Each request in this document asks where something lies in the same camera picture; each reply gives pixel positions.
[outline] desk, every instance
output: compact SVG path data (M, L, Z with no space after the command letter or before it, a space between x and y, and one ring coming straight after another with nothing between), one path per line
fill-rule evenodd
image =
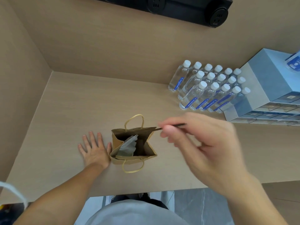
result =
M53 72L7 182L34 201L83 169L77 150L83 134L99 131L107 144L111 129L123 128L135 114L144 115L145 127L182 115L185 111L179 109L178 102L177 94L170 93L164 84ZM207 114L224 119L223 114ZM128 127L140 125L137 117ZM247 166L261 182L300 180L300 128L235 126ZM90 196L205 187L190 172L179 150L159 137L159 131L149 142L156 158L145 161L144 168L133 174L111 164L95 181ZM13 194L2 191L0 204L17 202Z

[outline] black power strip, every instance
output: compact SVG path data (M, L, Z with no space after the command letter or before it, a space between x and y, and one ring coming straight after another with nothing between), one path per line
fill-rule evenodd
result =
M232 0L100 0L216 28L228 16Z

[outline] white cable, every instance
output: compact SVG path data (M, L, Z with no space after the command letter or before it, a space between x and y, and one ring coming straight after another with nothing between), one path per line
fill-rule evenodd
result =
M8 184L6 182L0 181L0 187L4 187L8 190L10 190L12 193L14 193L18 198L20 198L23 201L24 204L24 210L28 207L28 201L27 199L21 194L13 185Z

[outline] paper bag handle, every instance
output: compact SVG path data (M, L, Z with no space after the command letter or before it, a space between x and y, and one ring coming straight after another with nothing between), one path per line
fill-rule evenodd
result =
M145 165L145 162L144 162L143 159L138 159L138 160L141 160L141 161L143 162L143 165L142 165L142 167L141 167L140 169L138 169L138 170L133 170L133 171L126 171L126 170L124 169L125 163L126 163L127 161L133 161L133 160L124 160L124 162L123 162L123 164L122 164L122 170L123 170L126 174L132 174L132 173L135 173L135 172L140 171L141 169L143 169L143 167L144 167L144 165Z
M144 127L144 116L141 115L141 114L139 114L139 115L133 116L132 118L130 118L128 121L125 122L125 131L127 131L126 125L127 125L132 119L134 119L134 118L137 117L137 116L142 116L143 122L142 122L142 127L141 127L141 129Z

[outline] paper bag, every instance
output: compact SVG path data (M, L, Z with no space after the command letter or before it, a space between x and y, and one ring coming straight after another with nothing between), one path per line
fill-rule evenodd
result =
M139 128L133 128L133 129L127 129L126 125L127 123L132 120L133 118L141 116L143 119L142 126ZM125 123L125 129L114 129L112 130L112 152L110 154L110 158L112 163L114 164L122 164L122 169L125 173L135 173L140 171L145 164L145 160L154 158L157 156L156 152L153 150L151 145L148 143L148 140L153 134L153 130L155 130L156 127L147 127L144 128L144 117L141 114L135 115L132 118L130 118ZM137 144L136 144L136 151L133 153L133 156L118 156L118 151L120 150L120 147L122 144L124 144L124 141L129 138L130 136L137 137ZM124 165L126 164L133 164L142 162L142 166L138 170L134 171L126 171L124 169Z

